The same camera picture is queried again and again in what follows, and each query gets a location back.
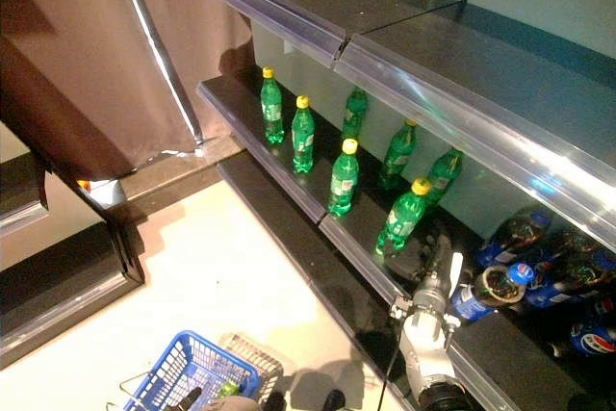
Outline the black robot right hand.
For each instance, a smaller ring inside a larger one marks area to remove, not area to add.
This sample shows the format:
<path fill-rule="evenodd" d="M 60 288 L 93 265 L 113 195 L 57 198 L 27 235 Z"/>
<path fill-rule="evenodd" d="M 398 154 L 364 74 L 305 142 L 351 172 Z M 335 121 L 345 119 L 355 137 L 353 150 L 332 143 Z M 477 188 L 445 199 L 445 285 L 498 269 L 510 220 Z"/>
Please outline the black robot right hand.
<path fill-rule="evenodd" d="M 452 250 L 449 234 L 429 232 L 421 237 L 411 237 L 403 249 L 385 252 L 385 269 L 402 286 L 415 286 L 441 247 Z"/>

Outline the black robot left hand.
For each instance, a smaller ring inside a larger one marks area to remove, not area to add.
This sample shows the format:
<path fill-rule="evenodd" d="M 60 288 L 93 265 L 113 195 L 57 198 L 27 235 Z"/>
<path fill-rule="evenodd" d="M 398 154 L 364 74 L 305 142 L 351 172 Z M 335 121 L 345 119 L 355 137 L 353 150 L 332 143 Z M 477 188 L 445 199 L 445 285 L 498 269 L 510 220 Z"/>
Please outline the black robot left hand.
<path fill-rule="evenodd" d="M 195 387 L 185 397 L 181 398 L 179 402 L 173 405 L 167 404 L 164 408 L 165 411 L 189 411 L 191 407 L 197 402 L 202 394 L 201 387 Z"/>

